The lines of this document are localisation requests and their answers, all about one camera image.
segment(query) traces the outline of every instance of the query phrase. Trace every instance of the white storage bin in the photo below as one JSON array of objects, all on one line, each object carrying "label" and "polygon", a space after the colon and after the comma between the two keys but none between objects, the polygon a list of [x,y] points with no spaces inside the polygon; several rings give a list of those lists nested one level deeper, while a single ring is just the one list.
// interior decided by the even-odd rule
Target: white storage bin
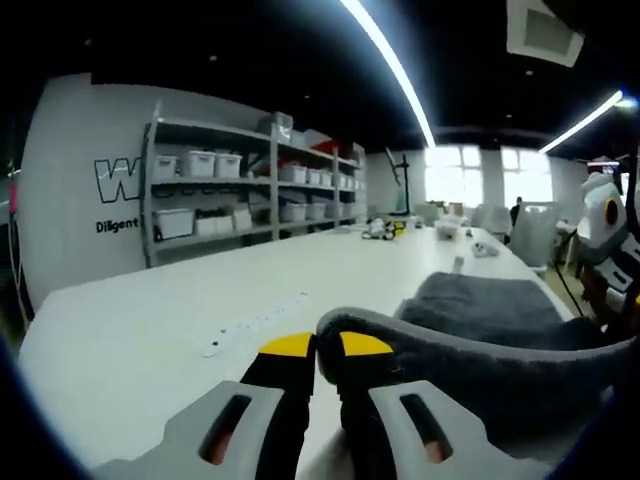
[{"label": "white storage bin", "polygon": [[216,163],[214,152],[191,150],[187,158],[180,162],[180,175],[183,177],[213,177]]},{"label": "white storage bin", "polygon": [[224,235],[225,233],[233,232],[233,218],[231,215],[226,217],[214,217],[216,221],[216,233],[218,235]]},{"label": "white storage bin", "polygon": [[338,218],[342,218],[342,216],[343,216],[343,215],[342,215],[342,211],[343,211],[343,209],[344,209],[344,205],[343,205],[342,203],[339,203],[339,204],[338,204],[338,214],[337,214],[337,215],[335,215],[335,214],[334,214],[335,207],[334,207],[334,205],[333,205],[333,202],[328,203],[328,204],[327,204],[327,211],[326,211],[327,218],[335,218],[336,216],[337,216]]},{"label": "white storage bin", "polygon": [[296,148],[307,148],[307,138],[304,133],[291,130],[290,144]]},{"label": "white storage bin", "polygon": [[176,174],[178,157],[174,155],[156,155],[153,165],[154,180],[170,180]]},{"label": "white storage bin", "polygon": [[278,171],[278,178],[283,182],[306,183],[307,167],[300,165],[285,165]]},{"label": "white storage bin", "polygon": [[[338,188],[340,190],[346,190],[347,189],[347,176],[342,174],[342,173],[340,173],[338,178],[339,178],[339,186],[338,186]],[[335,186],[335,182],[336,182],[336,180],[334,178],[333,179],[333,185],[334,186]]]},{"label": "white storage bin", "polygon": [[163,240],[193,235],[193,210],[188,208],[158,210],[156,216]]},{"label": "white storage bin", "polygon": [[235,210],[233,212],[233,224],[236,231],[253,228],[253,220],[248,209]]},{"label": "white storage bin", "polygon": [[291,142],[293,117],[282,112],[273,112],[258,121],[258,131],[271,135],[271,127],[275,127],[276,141],[288,145]]},{"label": "white storage bin", "polygon": [[357,203],[345,203],[342,206],[342,215],[344,217],[355,217],[359,215],[359,205]]},{"label": "white storage bin", "polygon": [[303,222],[307,216],[306,203],[289,203],[282,207],[283,222]]},{"label": "white storage bin", "polygon": [[241,160],[241,155],[217,153],[215,176],[218,178],[240,178]]},{"label": "white storage bin", "polygon": [[327,210],[326,203],[309,203],[307,205],[308,220],[322,220]]},{"label": "white storage bin", "polygon": [[320,171],[320,185],[330,187],[333,185],[333,173],[327,170]]},{"label": "white storage bin", "polygon": [[315,168],[307,168],[307,183],[309,185],[320,185],[320,170]]},{"label": "white storage bin", "polygon": [[196,218],[196,235],[199,237],[210,237],[215,235],[216,219],[214,217],[209,218]]}]

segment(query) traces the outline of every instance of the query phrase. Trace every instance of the bright window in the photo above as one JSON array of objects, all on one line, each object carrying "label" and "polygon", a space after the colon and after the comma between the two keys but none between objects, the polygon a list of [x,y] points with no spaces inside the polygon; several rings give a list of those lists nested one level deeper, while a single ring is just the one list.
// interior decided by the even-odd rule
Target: bright window
[{"label": "bright window", "polygon": [[425,200],[477,207],[483,202],[480,165],[478,147],[443,146],[425,150]]},{"label": "bright window", "polygon": [[525,202],[552,202],[549,157],[531,150],[502,149],[504,204],[511,207],[516,199]]}]

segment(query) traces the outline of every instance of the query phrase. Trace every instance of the ceiling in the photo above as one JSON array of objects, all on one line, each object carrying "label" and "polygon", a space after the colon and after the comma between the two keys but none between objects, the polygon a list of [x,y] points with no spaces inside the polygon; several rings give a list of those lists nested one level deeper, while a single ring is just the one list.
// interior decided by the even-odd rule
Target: ceiling
[{"label": "ceiling", "polygon": [[[615,90],[640,94],[632,49],[640,16],[622,0],[580,2],[580,9],[577,0],[547,1],[584,33],[573,68],[507,53],[505,1],[361,3],[405,67],[438,143],[540,148]],[[94,10],[91,17],[77,10],[18,14],[13,25],[28,34],[11,39],[7,52],[3,156],[20,157],[46,80],[86,71],[94,83],[170,87],[284,111],[298,128],[354,140],[368,151],[424,145],[398,82],[338,0],[210,4],[141,7],[139,17],[132,7]],[[552,154],[626,153],[632,121],[614,109]]]}]

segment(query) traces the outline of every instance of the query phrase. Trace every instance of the gray cloth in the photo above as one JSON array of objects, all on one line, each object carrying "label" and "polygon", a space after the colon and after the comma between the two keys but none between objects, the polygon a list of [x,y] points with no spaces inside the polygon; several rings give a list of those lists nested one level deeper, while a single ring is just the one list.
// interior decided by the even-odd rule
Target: gray cloth
[{"label": "gray cloth", "polygon": [[563,322],[538,285],[529,280],[431,275],[396,317],[456,337],[520,348],[580,350],[605,346],[588,319]]},{"label": "gray cloth", "polygon": [[335,344],[329,340],[340,331],[391,345],[406,381],[430,381],[494,438],[555,429],[597,406],[629,343],[604,346],[589,320],[562,322],[533,282],[443,273],[430,276],[396,318],[329,312],[318,324],[319,344]]},{"label": "gray cloth", "polygon": [[[597,408],[600,393],[616,380],[630,343],[573,352],[513,348],[458,338],[369,310],[341,308],[320,320],[318,348],[330,350],[342,331],[389,344],[405,381],[433,383],[476,414],[492,440],[554,431]],[[323,358],[329,381],[335,378],[325,361],[331,355]]]},{"label": "gray cloth", "polygon": [[438,272],[424,281],[414,298],[442,319],[533,328],[562,322],[549,297],[530,280]]}]

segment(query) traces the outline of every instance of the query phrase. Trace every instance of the cable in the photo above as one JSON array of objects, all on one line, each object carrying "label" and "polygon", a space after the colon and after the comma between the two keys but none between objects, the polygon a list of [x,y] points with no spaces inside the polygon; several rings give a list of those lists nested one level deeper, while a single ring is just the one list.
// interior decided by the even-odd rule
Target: cable
[{"label": "cable", "polygon": [[16,265],[15,260],[13,258],[14,249],[13,249],[13,229],[15,225],[14,214],[9,214],[9,259],[11,261],[11,273],[13,274],[13,282],[16,286],[16,297],[18,298],[18,308],[20,309],[20,315],[22,315],[22,323],[24,325],[24,333],[27,333],[27,329],[29,328],[29,319],[27,317],[27,312],[24,308],[24,304],[22,303],[22,295],[20,295],[20,284],[22,283],[22,259],[20,260],[20,264],[18,267],[18,272],[16,273]]},{"label": "cable", "polygon": [[567,282],[564,281],[564,277],[562,276],[562,273],[560,273],[560,268],[559,268],[560,256],[562,255],[562,252],[564,251],[564,249],[567,247],[567,245],[569,244],[569,242],[571,241],[571,239],[575,236],[575,234],[577,232],[578,232],[577,229],[574,230],[573,232],[571,232],[569,234],[569,236],[564,240],[562,245],[560,245],[560,248],[558,249],[558,254],[556,255],[556,260],[554,262],[554,266],[556,268],[556,273],[558,274],[558,277],[560,277],[560,281],[562,282],[562,285],[564,285],[564,289],[567,291],[567,293],[571,297],[571,300],[573,301],[573,304],[578,309],[578,313],[580,314],[581,317],[584,317],[584,313],[582,312],[582,309],[580,308],[580,305],[578,305],[578,301],[573,296],[573,293],[571,293],[571,290],[569,290],[569,287],[567,286]]},{"label": "cable", "polygon": [[636,212],[636,183],[638,181],[638,152],[631,154],[629,158],[629,183],[627,184],[627,201],[625,210],[627,213],[627,228],[635,237],[640,234],[638,214]]}]

